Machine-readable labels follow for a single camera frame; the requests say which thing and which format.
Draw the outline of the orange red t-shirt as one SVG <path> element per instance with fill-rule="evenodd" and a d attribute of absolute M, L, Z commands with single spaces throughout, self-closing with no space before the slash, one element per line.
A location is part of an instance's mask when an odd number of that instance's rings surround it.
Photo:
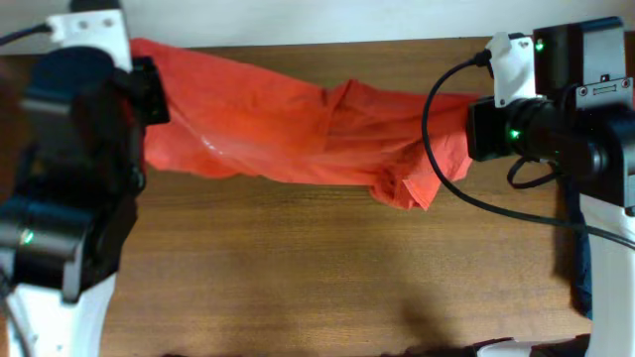
<path fill-rule="evenodd" d="M 353 79 L 324 88 L 147 39 L 131 49 L 154 61 L 171 115 L 145 139 L 156 169 L 365 186 L 401 209 L 430 207 L 442 179 L 463 179 L 469 169 L 472 94 L 428 98 Z"/>

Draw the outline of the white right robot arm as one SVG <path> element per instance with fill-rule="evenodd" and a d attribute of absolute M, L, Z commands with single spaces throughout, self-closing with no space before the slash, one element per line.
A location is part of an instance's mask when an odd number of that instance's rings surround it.
<path fill-rule="evenodd" d="M 470 157 L 517 154 L 554 164 L 578 186 L 589 227 L 594 319 L 587 356 L 634 353 L 634 80 L 618 17 L 496 34 L 494 94 L 471 105 Z"/>

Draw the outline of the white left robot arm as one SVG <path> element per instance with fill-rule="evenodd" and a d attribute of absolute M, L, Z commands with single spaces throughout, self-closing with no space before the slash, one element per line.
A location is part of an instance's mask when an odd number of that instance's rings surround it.
<path fill-rule="evenodd" d="M 21 101 L 33 142 L 1 205 L 1 309 L 12 356 L 95 356 L 147 183 L 146 130 L 170 120 L 122 5 L 73 0 L 38 26 L 56 48 Z"/>

